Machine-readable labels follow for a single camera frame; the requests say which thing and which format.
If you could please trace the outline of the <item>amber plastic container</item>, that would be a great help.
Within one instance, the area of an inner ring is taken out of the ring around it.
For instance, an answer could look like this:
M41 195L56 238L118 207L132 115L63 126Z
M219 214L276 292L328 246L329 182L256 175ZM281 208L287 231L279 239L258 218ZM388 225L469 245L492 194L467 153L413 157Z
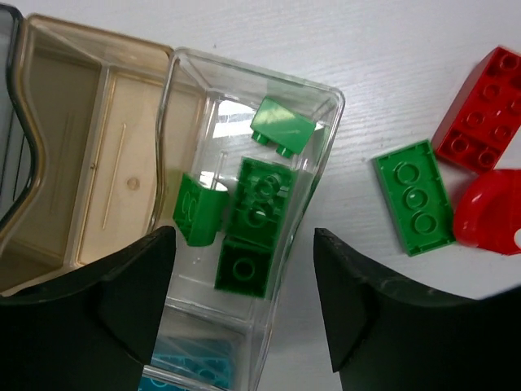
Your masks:
M44 15L23 23L14 90L31 136L13 136L6 184L31 196L1 235L1 293L63 275L147 234L156 117L170 46ZM24 177L32 174L26 183Z

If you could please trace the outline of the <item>green 2x2 lego top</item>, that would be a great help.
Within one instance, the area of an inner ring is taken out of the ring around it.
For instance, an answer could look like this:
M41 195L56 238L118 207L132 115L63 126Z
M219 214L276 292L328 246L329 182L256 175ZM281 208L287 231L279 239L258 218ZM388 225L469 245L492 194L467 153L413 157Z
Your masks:
M264 298L273 250L233 236L223 239L214 288Z

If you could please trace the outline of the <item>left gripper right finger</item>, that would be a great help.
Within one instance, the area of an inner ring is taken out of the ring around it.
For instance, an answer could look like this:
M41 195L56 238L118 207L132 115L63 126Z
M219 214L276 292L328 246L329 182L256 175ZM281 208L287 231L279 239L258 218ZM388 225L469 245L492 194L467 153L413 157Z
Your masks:
M520 290L470 299L429 287L318 228L313 262L345 390L517 390Z

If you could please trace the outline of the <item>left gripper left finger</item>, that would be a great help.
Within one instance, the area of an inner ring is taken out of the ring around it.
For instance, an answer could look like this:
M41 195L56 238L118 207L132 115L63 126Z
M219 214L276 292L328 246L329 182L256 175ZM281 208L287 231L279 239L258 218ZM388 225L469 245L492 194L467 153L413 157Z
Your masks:
M176 254L162 226L120 251L1 299L3 390L136 390Z

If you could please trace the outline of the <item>smoky grey plastic container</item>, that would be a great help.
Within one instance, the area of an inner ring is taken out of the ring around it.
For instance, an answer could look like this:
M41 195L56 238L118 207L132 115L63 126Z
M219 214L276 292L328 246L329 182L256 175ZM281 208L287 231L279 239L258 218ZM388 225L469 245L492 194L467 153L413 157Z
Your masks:
M1 5L1 228L16 220L34 184L36 144L15 88L15 57L24 17Z

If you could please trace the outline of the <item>green sloped lego brick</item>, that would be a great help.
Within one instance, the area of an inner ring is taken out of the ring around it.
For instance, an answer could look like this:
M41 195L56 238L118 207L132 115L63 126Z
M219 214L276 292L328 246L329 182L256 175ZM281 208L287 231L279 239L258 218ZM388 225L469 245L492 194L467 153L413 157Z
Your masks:
M264 97L250 124L252 139L261 144L274 143L283 157L299 155L310 140L316 123Z

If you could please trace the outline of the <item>clear plastic container lower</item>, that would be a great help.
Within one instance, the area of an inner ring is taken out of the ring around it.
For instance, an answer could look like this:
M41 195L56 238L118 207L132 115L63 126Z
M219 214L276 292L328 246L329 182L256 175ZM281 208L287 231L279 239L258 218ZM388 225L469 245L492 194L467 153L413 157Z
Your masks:
M173 307L164 309L140 390L249 390L245 330Z

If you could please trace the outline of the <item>green 2x4 lego flat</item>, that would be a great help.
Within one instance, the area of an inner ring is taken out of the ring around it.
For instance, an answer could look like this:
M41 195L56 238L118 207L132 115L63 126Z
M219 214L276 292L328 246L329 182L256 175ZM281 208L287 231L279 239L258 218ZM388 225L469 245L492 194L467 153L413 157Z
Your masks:
M409 256L455 242L453 207L430 141L376 156L373 166L397 235Z

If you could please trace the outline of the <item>red round lego piece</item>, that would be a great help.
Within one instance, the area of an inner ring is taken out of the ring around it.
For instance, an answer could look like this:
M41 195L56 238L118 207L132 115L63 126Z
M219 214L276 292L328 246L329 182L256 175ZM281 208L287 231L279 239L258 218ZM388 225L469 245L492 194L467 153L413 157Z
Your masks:
M460 244L502 255L517 255L520 246L520 170L494 169L478 176L456 207L453 233Z

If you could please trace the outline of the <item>cyan 2x4 lego brick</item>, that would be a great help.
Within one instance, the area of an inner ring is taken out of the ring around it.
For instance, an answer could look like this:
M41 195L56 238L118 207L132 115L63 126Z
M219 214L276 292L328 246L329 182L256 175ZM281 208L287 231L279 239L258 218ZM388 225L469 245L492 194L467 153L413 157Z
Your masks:
M228 358L189 358L179 354L154 354L151 363L178 375L223 389L230 389L234 383L234 368Z

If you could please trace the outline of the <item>red 2x4 lego brick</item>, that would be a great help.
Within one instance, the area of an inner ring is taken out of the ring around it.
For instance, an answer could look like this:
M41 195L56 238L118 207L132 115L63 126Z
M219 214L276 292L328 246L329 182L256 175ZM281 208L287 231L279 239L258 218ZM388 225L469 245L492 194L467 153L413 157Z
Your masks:
M498 46L471 70L432 139L436 155L494 169L520 127L520 54Z

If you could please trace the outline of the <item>green 2x2 lego brick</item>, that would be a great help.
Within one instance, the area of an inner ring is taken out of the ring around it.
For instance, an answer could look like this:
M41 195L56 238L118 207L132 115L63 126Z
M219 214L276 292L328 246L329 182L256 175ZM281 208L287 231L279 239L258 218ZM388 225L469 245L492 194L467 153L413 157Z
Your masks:
M225 232L263 248L275 248L296 182L296 171L244 157Z

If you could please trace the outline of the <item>clear plastic container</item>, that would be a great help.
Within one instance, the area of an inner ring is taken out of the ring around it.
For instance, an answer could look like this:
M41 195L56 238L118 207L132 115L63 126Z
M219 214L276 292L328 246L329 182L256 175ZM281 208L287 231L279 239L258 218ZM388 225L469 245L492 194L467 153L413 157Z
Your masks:
M291 247L345 105L332 86L192 49L156 122L157 225L176 231L145 390L254 390Z
M140 390L249 390L245 330L173 307L164 309Z

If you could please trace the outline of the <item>clear plastic container upper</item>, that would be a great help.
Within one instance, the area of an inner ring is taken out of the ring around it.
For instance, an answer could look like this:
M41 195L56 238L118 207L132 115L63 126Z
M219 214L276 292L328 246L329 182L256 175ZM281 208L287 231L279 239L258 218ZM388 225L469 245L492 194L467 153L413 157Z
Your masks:
M192 49L156 122L157 225L176 231L145 390L254 390L291 247L345 105L332 86Z

